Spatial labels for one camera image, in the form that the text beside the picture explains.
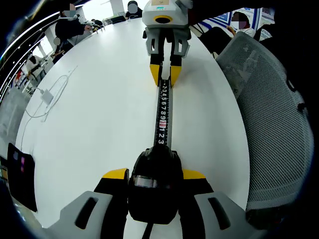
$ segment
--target yellow label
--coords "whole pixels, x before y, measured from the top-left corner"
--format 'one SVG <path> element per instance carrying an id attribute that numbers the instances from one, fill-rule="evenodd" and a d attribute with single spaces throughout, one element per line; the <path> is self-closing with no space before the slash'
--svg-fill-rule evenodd
<path id="1" fill-rule="evenodd" d="M 152 0 L 152 6 L 157 6 L 157 5 L 168 5 L 169 0 Z"/>

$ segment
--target black jacket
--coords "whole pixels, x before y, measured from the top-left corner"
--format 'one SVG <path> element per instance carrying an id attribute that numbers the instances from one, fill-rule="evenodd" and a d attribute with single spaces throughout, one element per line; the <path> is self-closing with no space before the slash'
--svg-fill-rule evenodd
<path id="1" fill-rule="evenodd" d="M 55 35 L 65 41 L 73 36 L 83 35 L 84 27 L 85 24 L 81 24 L 77 18 L 71 21 L 61 18 L 55 26 Z"/>

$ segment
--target cable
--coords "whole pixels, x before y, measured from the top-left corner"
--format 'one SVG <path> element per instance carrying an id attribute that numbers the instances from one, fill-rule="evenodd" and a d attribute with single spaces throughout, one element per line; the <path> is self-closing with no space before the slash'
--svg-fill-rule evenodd
<path id="1" fill-rule="evenodd" d="M 66 87 L 66 85 L 67 85 L 67 83 L 68 83 L 69 77 L 72 75 L 72 73 L 75 71 L 75 69 L 76 69 L 77 67 L 78 67 L 78 66 L 76 66 L 76 67 L 71 71 L 71 73 L 70 73 L 69 75 L 62 75 L 62 76 L 60 76 L 60 77 L 54 82 L 54 84 L 51 86 L 51 88 L 49 89 L 49 91 L 52 90 L 52 88 L 55 86 L 55 84 L 56 84 L 62 77 L 65 76 L 65 77 L 67 78 L 66 81 L 65 81 L 65 85 L 64 85 L 63 87 L 61 87 L 60 90 L 58 91 L 58 94 L 61 92 L 60 95 L 58 96 L 58 98 L 55 100 L 55 102 L 52 104 L 52 106 L 50 107 L 50 109 L 49 109 L 46 113 L 44 113 L 43 115 L 40 115 L 40 116 L 35 116 L 35 114 L 37 113 L 37 111 L 39 110 L 39 108 L 41 107 L 41 105 L 43 104 L 43 101 L 42 101 L 41 104 L 38 106 L 38 108 L 36 109 L 36 111 L 34 112 L 34 114 L 33 114 L 32 116 L 31 116 L 31 115 L 29 114 L 29 112 L 25 109 L 25 112 L 26 112 L 27 115 L 30 117 L 30 119 L 26 122 L 26 124 L 25 124 L 25 126 L 24 126 L 24 130 L 23 130 L 23 134 L 22 134 L 22 138 L 21 138 L 21 147 L 20 147 L 21 151 L 22 151 L 22 143 L 23 143 L 24 133 L 25 133 L 25 129 L 26 129 L 27 125 L 29 124 L 29 122 L 31 121 L 31 119 L 45 116 L 45 115 L 47 115 L 47 114 L 50 112 L 50 110 L 55 106 L 55 104 L 56 104 L 56 103 L 58 102 L 58 100 L 60 99 L 60 97 L 61 97 L 61 95 L 62 95 L 62 93 L 63 93 L 63 91 L 64 91 L 64 89 L 65 89 L 65 87 Z"/>
<path id="2" fill-rule="evenodd" d="M 29 117 L 31 117 L 31 118 L 40 118 L 40 117 L 42 117 L 42 116 L 47 115 L 47 114 L 50 112 L 50 110 L 55 106 L 55 104 L 58 102 L 58 100 L 60 99 L 60 97 L 61 97 L 61 95 L 62 95 L 62 93 L 63 93 L 63 91 L 64 91 L 66 85 L 68 84 L 69 77 L 72 75 L 72 73 L 75 71 L 75 69 L 76 69 L 77 67 L 78 67 L 78 66 L 76 66 L 76 67 L 72 70 L 72 72 L 71 72 L 69 75 L 62 75 L 62 76 L 60 76 L 60 77 L 54 82 L 54 84 L 51 86 L 51 88 L 49 89 L 49 91 L 52 90 L 52 88 L 55 86 L 55 84 L 56 84 L 62 77 L 66 77 L 65 85 L 62 86 L 62 87 L 60 88 L 60 90 L 58 91 L 58 93 L 57 93 L 57 95 L 59 95 L 59 93 L 60 93 L 60 91 L 61 91 L 61 89 L 62 89 L 60 95 L 58 96 L 58 98 L 55 100 L 55 102 L 52 104 L 52 106 L 49 108 L 49 110 L 48 110 L 46 113 L 44 113 L 44 114 L 42 114 L 42 115 L 40 115 L 40 116 L 34 116 L 34 115 L 32 116 L 32 115 L 29 114 L 29 112 L 25 109 L 25 112 L 27 113 L 27 115 L 28 115 Z"/>
<path id="3" fill-rule="evenodd" d="M 38 90 L 40 90 L 40 92 L 41 92 L 41 94 L 43 94 L 44 93 L 44 90 L 42 90 L 42 89 L 40 89 L 40 88 L 38 88 L 38 87 L 31 87 L 31 89 L 33 90 L 36 90 L 36 89 L 38 89 Z"/>
<path id="4" fill-rule="evenodd" d="M 38 108 L 37 108 L 36 111 L 34 112 L 34 115 L 37 113 L 37 111 L 38 111 L 39 108 L 41 107 L 42 103 L 43 103 L 43 101 L 41 102 L 41 104 L 38 106 Z M 24 137 L 25 129 L 26 129 L 26 126 L 28 125 L 28 123 L 31 121 L 31 119 L 32 119 L 32 118 L 30 118 L 30 119 L 26 122 L 26 124 L 25 124 L 25 126 L 24 126 L 24 130 L 23 130 L 23 134 L 22 134 L 22 138 L 21 138 L 21 147 L 20 147 L 20 150 L 21 150 L 21 151 L 22 151 L 22 142 L 23 142 L 23 137 Z"/>

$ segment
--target desk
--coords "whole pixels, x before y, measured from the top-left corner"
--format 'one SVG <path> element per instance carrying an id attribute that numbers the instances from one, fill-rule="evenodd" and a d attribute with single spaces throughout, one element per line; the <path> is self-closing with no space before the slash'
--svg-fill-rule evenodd
<path id="1" fill-rule="evenodd" d="M 93 191 L 109 170 L 127 167 L 132 172 L 139 154 L 153 145 L 158 88 L 149 69 L 144 28 L 141 18 L 106 26 L 68 51 L 38 86 L 49 89 L 78 66 L 46 121 L 32 119 L 23 139 L 22 150 L 35 160 L 35 216 L 44 227 L 80 194 Z M 173 88 L 172 149 L 184 168 L 200 171 L 215 191 L 245 208 L 249 154 L 239 108 L 204 45 L 194 35 L 189 44 Z M 166 46 L 164 78 L 169 55 Z M 30 114 L 40 105 L 39 96 L 35 91 L 27 106 Z M 37 115 L 43 112 L 44 105 Z M 28 119 L 24 114 L 17 147 Z M 141 238 L 145 226 L 128 215 L 125 238 Z M 155 225 L 156 235 L 181 238 L 178 216 L 168 226 Z"/>

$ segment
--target white wall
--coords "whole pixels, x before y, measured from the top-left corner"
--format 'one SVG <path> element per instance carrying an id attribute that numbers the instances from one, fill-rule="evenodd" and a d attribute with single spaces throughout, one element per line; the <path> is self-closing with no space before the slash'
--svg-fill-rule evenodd
<path id="1" fill-rule="evenodd" d="M 48 27 L 46 29 L 46 31 L 44 32 L 45 36 L 47 37 L 47 39 L 48 39 L 48 41 L 49 41 L 49 43 L 50 43 L 50 45 L 51 45 L 51 47 L 53 49 L 53 51 L 55 51 L 55 49 L 56 49 L 56 45 L 54 45 L 54 43 L 53 43 L 53 40 L 56 37 L 56 35 L 55 35 L 55 25 L 56 25 L 56 23 L 51 25 L 50 27 Z"/>

